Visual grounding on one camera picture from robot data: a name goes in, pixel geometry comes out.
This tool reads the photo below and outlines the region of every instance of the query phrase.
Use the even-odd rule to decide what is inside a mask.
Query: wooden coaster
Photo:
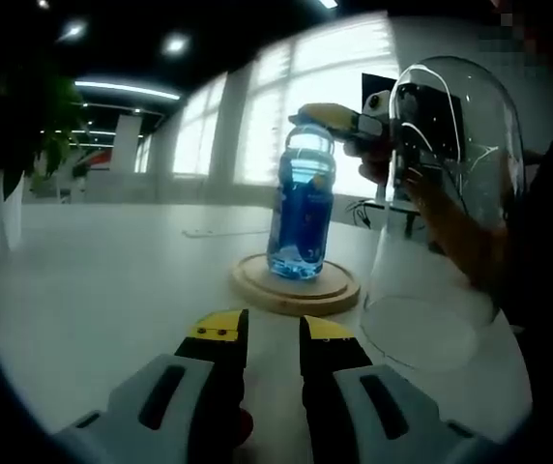
[[[253,254],[231,271],[236,290],[250,304],[281,314],[325,316],[355,306],[361,285],[352,274],[330,261],[317,278],[288,280],[268,270],[265,254]]]

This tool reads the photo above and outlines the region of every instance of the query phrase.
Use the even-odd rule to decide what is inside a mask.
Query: table
[[[391,202],[387,202],[385,200],[368,200],[362,203],[361,206],[357,208],[361,207],[367,207],[376,210],[385,210],[387,208],[390,208],[393,211],[403,213],[405,215],[405,230],[403,231],[403,234],[407,238],[412,237],[414,220],[416,219],[416,217],[419,217],[421,215],[419,209],[414,203],[399,199],[394,199]]]
[[[197,319],[244,306],[227,273],[265,249],[270,217],[251,207],[24,205],[22,244],[0,257],[0,362],[42,426],[55,432],[104,409],[111,389],[174,352]],[[333,223],[328,259],[364,282],[377,242],[376,232]],[[382,363],[360,330],[362,301],[331,319]],[[443,419],[492,440],[505,438],[531,408],[526,368],[502,313],[481,331],[480,349],[462,369],[393,367],[438,402]],[[310,462],[298,319],[251,311],[245,382],[255,429],[238,458]]]

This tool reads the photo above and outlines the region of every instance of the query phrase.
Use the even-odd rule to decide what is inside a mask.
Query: ceiling light
[[[64,28],[64,34],[60,37],[59,41],[64,40],[75,40],[81,37],[85,33],[85,22],[84,21],[73,21],[66,25]]]
[[[94,87],[98,89],[120,90],[122,92],[133,92],[136,94],[153,95],[155,97],[163,97],[169,100],[179,100],[180,96],[176,94],[168,94],[159,92],[158,90],[144,89],[142,87],[134,87],[131,85],[111,84],[108,82],[89,82],[86,80],[77,80],[74,85],[77,87]]]
[[[103,145],[101,143],[70,143],[69,145],[76,147],[77,145],[79,147],[101,147],[101,148],[113,148],[113,145]]]
[[[169,36],[164,43],[164,52],[168,55],[179,55],[186,48],[189,43],[189,39],[180,34],[174,34]]]
[[[338,7],[338,4],[335,0],[319,0],[319,3],[324,5],[328,10]]]
[[[110,135],[115,136],[115,132],[108,132],[106,130],[89,130],[93,135]],[[86,133],[86,130],[73,130],[73,133]]]

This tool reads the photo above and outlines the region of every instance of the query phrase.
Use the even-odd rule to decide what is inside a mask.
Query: water
[[[322,271],[333,208],[335,144],[313,125],[294,128],[278,169],[268,267],[286,278],[314,278]]]

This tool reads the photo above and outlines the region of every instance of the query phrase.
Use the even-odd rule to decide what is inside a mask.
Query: person
[[[494,1],[503,23],[508,19],[517,26],[526,48],[542,52],[553,66],[553,9],[544,2],[533,3]],[[361,158],[362,176],[386,183],[392,151],[387,137],[364,149],[350,142],[345,151]],[[510,323],[524,328],[520,348],[531,382],[533,415],[521,437],[530,444],[536,442],[532,433],[540,425],[546,438],[552,436],[553,142],[527,192],[508,206],[506,226],[496,230],[466,216],[420,172],[410,169],[404,180],[433,240],[473,285],[492,296]]]

